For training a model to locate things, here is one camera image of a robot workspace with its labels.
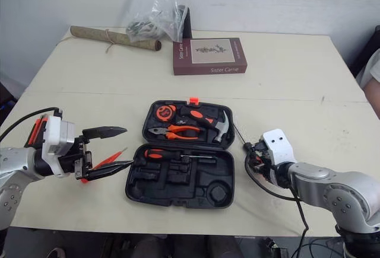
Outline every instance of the orange tape measure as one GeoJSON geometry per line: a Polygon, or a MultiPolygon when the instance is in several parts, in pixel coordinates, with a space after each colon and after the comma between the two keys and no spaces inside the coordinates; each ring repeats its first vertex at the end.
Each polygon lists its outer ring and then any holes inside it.
{"type": "Polygon", "coordinates": [[[174,117],[175,111],[174,105],[160,106],[156,110],[156,117],[163,122],[168,122],[174,117]]]}

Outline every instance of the hammer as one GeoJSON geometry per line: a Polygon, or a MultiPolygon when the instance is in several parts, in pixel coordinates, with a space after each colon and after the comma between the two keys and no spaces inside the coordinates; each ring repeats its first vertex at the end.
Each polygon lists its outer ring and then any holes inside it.
{"type": "Polygon", "coordinates": [[[230,122],[228,121],[227,114],[224,110],[223,110],[223,114],[224,114],[224,122],[217,122],[215,119],[204,116],[201,112],[197,110],[191,110],[187,107],[181,108],[181,115],[191,116],[197,122],[203,123],[209,128],[217,129],[218,135],[213,140],[215,142],[221,142],[221,137],[225,133],[227,133],[228,128],[230,127],[230,122]]]}
{"type": "Polygon", "coordinates": [[[230,122],[228,121],[228,117],[226,112],[223,110],[224,114],[224,122],[217,122],[215,128],[219,131],[218,135],[214,138],[214,141],[221,142],[221,137],[227,133],[228,128],[230,127],[230,122]]]}

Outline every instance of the white wall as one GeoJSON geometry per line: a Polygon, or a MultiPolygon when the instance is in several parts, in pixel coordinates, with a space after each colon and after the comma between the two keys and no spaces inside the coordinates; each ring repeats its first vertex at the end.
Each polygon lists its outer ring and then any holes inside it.
{"type": "MultiPolygon", "coordinates": [[[[2,81],[20,93],[19,87],[29,84],[70,24],[124,26],[130,4],[0,0],[2,81]]],[[[347,63],[380,24],[380,0],[189,0],[189,6],[196,30],[329,34],[347,63]]]]}

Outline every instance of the hammer head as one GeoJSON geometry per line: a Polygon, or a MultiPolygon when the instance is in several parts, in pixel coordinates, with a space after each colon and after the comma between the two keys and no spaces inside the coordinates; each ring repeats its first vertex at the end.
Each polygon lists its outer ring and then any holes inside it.
{"type": "Polygon", "coordinates": [[[221,137],[228,131],[230,127],[230,122],[228,121],[228,117],[226,112],[223,110],[224,114],[224,122],[217,122],[215,128],[219,131],[218,135],[214,138],[214,141],[221,142],[221,137]]]}

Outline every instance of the black plastic tool case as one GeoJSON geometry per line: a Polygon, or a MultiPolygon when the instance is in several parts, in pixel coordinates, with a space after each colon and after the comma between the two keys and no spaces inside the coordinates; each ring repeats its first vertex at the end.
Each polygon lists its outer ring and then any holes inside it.
{"type": "Polygon", "coordinates": [[[125,186],[127,197],[153,205],[201,209],[226,208],[232,203],[234,162],[232,155],[225,149],[232,144],[235,132],[232,111],[228,107],[208,103],[188,104],[185,101],[157,101],[149,109],[142,135],[149,143],[136,150],[125,186]],[[173,116],[166,122],[156,116],[157,109],[161,106],[173,107],[173,116]],[[218,131],[189,116],[190,110],[199,111],[217,122],[225,122],[225,112],[229,127],[221,142],[214,142],[218,131]],[[185,130],[177,134],[199,138],[167,139],[166,135],[156,135],[149,131],[170,125],[196,126],[200,129],[199,132],[185,130]],[[147,150],[151,149],[169,151],[170,154],[212,158],[184,156],[175,159],[147,159],[147,150]]]}

